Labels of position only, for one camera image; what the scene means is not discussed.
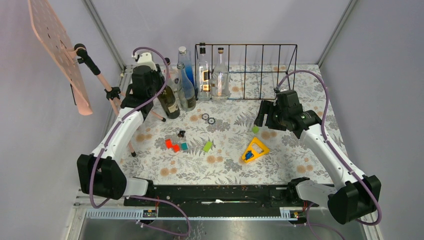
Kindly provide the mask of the clear bottle gold band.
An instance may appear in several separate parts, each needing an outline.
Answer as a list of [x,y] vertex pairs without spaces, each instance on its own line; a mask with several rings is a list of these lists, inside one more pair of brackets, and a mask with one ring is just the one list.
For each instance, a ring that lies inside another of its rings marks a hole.
[[169,68],[169,71],[167,72],[169,76],[169,80],[167,81],[167,85],[172,89],[174,94],[178,93],[178,82],[179,82],[179,75],[178,71],[171,66],[171,61],[168,57],[165,58],[165,61],[167,63],[167,66]]

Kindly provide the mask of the dark green wine bottle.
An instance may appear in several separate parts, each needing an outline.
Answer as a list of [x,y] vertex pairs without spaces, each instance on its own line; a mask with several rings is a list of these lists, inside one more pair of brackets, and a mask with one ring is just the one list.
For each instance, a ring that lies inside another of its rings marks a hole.
[[180,108],[171,87],[166,86],[157,98],[168,119],[173,120],[180,116]]

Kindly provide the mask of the clear bottle black label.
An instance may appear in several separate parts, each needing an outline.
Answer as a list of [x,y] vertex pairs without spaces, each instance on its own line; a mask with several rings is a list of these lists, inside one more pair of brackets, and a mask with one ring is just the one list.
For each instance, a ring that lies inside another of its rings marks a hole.
[[185,65],[182,62],[177,64],[178,70],[178,86],[177,94],[183,110],[189,112],[196,107],[195,89],[192,82],[189,80]]

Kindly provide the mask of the blue glass bottle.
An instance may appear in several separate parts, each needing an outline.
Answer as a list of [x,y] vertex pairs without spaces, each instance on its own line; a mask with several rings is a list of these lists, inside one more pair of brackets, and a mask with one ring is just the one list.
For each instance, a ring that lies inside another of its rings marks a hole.
[[193,64],[191,59],[191,52],[185,46],[180,46],[178,48],[178,62],[184,64],[185,73],[192,83],[195,85],[195,79],[193,75]]

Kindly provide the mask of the clear bottle black cap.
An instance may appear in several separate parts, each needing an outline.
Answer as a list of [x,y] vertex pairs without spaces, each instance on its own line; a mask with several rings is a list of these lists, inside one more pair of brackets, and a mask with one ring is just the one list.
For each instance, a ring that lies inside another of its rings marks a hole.
[[211,98],[210,64],[207,60],[206,44],[199,43],[198,55],[198,100],[206,101]]

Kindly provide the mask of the clear bottle cork stopper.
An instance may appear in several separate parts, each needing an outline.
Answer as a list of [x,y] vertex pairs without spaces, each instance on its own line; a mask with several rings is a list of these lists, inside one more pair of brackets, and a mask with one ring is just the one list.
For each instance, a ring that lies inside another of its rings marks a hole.
[[225,63],[224,48],[218,48],[218,61],[212,71],[212,93],[213,100],[227,100],[229,98],[229,71]]

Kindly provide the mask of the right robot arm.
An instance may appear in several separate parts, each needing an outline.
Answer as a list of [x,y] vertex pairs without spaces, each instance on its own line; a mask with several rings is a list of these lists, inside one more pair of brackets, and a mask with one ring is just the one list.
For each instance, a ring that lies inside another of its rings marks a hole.
[[381,221],[380,180],[375,175],[367,176],[349,160],[327,134],[322,117],[303,109],[295,90],[277,92],[275,101],[262,100],[254,124],[292,132],[312,150],[333,181],[330,187],[307,177],[293,179],[286,193],[291,205],[299,206],[304,201],[318,204],[342,225],[373,212],[377,212],[373,224]]

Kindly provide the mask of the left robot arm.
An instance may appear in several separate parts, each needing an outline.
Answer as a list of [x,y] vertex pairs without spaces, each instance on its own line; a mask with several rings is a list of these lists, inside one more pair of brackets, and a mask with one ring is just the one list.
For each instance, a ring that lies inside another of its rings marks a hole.
[[162,88],[165,78],[159,64],[137,65],[122,101],[118,117],[100,144],[77,159],[81,191],[107,199],[135,196],[144,206],[152,204],[152,182],[125,176],[119,166],[128,143],[142,125],[154,104],[152,97]]

